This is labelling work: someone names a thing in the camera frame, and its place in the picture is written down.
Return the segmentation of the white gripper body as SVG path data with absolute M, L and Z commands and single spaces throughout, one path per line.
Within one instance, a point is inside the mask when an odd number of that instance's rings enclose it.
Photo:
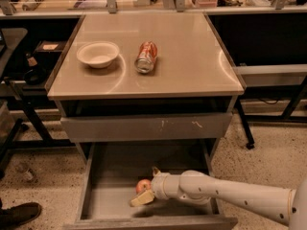
M 179 199 L 182 190 L 179 187 L 180 176 L 168 172 L 159 172 L 153 177 L 151 187 L 157 199 Z

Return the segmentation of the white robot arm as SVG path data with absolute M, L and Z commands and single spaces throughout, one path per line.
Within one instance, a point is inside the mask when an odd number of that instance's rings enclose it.
M 221 180 L 193 170 L 170 174 L 153 168 L 153 179 L 137 184 L 130 206 L 156 199 L 176 199 L 203 205 L 217 198 L 258 216 L 283 224 L 289 230 L 307 230 L 307 179 L 295 189 Z

